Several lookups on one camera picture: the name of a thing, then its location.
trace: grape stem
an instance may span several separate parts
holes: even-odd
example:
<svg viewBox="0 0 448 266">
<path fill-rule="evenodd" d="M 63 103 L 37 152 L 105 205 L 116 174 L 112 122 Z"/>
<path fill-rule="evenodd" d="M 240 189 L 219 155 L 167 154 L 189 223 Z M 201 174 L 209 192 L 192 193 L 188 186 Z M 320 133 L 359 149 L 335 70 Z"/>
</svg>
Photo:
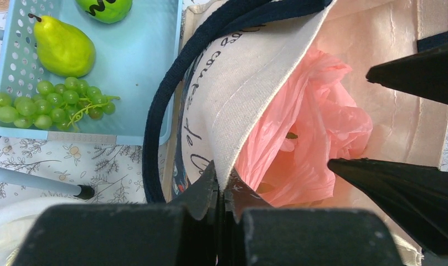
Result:
<svg viewBox="0 0 448 266">
<path fill-rule="evenodd" d="M 72 116 L 70 118 L 70 122 L 67 124 L 67 127 L 69 127 L 70 125 L 72 125 L 75 129 L 75 131 L 78 131 L 78 127 L 75 125 L 76 122 L 80 121 L 80 119 L 82 119 L 82 117 L 84 116 L 84 112 L 85 114 L 89 114 L 89 109 L 92 108 L 96 108 L 96 107 L 103 107 L 108 105 L 110 102 L 108 101 L 107 103 L 104 104 L 89 104 L 86 107 L 80 109 L 80 111 L 76 112 L 74 116 Z"/>
<path fill-rule="evenodd" d="M 112 99 L 121 100 L 121 98 L 119 96 L 111 96 L 111 95 L 105 95 L 105 96 L 108 100 L 112 100 Z"/>
<path fill-rule="evenodd" d="M 77 123 L 78 121 L 80 121 L 82 119 L 82 117 L 84 117 L 84 113 L 85 114 L 89 114 L 89 110 L 92 108 L 96 108 L 96 107 L 104 107 L 106 105 L 108 105 L 110 103 L 111 100 L 121 100 L 120 97 L 118 96 L 111 96 L 111 95 L 105 95 L 105 97 L 107 98 L 107 102 L 103 103 L 103 104 L 92 104 L 91 100 L 89 98 L 80 98 L 80 101 L 88 101 L 89 104 L 80 109 L 80 111 L 76 112 L 72 117 L 70 117 L 70 121 L 67 124 L 67 127 L 69 127 L 70 125 L 72 125 L 74 127 L 74 131 L 78 132 L 79 131 L 79 127 L 77 127 L 77 125 L 75 123 Z"/>
</svg>

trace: floral tablecloth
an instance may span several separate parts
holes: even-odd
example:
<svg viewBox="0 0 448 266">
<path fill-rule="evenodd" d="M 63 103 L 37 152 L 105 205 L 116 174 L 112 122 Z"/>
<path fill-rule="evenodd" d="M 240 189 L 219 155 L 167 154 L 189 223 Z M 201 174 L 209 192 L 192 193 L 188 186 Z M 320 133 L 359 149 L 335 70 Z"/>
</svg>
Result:
<svg viewBox="0 0 448 266">
<path fill-rule="evenodd" d="M 0 0 L 0 29 L 4 28 L 8 0 Z M 208 0 L 183 0 L 183 9 Z M 448 171 L 448 135 L 441 169 Z M 31 139 L 0 139 L 0 167 L 32 175 L 90 184 L 96 189 L 91 203 L 145 202 L 141 173 L 140 146 L 87 145 Z M 159 167 L 163 172 L 167 147 L 159 148 Z M 0 182 L 0 208 L 34 197 L 71 197 L 52 191 Z"/>
</svg>

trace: navy blue handle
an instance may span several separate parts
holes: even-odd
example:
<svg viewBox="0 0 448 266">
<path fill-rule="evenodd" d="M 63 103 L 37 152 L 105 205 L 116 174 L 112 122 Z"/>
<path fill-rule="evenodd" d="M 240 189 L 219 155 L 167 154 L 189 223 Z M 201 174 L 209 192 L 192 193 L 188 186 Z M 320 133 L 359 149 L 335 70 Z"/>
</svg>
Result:
<svg viewBox="0 0 448 266">
<path fill-rule="evenodd" d="M 195 31 L 173 62 L 152 100 L 142 149 L 142 180 L 148 203 L 164 203 L 159 179 L 158 142 L 167 105 L 195 58 L 213 40 L 248 27 L 322 11 L 331 0 L 229 0 Z"/>
</svg>

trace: canvas tote bag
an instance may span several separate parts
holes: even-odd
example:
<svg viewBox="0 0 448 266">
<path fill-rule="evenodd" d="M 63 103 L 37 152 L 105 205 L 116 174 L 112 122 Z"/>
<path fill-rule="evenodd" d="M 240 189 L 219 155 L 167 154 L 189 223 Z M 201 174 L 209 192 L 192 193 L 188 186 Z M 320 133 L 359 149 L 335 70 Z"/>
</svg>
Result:
<svg viewBox="0 0 448 266">
<path fill-rule="evenodd" d="M 226 2 L 189 7 L 183 43 Z M 211 160 L 219 181 L 225 183 L 251 129 L 310 45 L 353 68 L 342 83 L 374 124 L 363 157 L 439 166 L 448 106 L 370 84 L 365 74 L 374 65 L 416 53 L 417 40 L 447 32 L 448 1 L 338 0 L 301 18 L 248 26 L 257 27 L 205 44 L 176 91 L 175 128 L 162 182 L 168 201 L 172 179 L 183 180 L 180 185 L 186 188 L 187 180 L 195 182 Z M 157 165 L 150 149 L 153 142 L 158 145 L 158 137 L 146 131 L 144 151 L 152 152 L 143 157 L 143 174 L 149 192 L 160 186 L 150 186 Z M 336 179 L 332 198 L 303 206 L 370 209 L 419 250 L 375 203 L 341 178 Z M 411 265 L 419 256 L 413 256 Z"/>
</svg>

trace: white container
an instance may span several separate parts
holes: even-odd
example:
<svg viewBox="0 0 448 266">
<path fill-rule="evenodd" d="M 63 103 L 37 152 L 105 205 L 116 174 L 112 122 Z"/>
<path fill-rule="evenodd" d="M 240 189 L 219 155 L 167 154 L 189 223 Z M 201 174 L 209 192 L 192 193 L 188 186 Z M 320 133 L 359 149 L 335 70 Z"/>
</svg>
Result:
<svg viewBox="0 0 448 266">
<path fill-rule="evenodd" d="M 0 209 L 0 266 L 20 246 L 38 216 L 59 204 L 84 203 L 78 199 L 43 197 L 16 202 Z"/>
</svg>

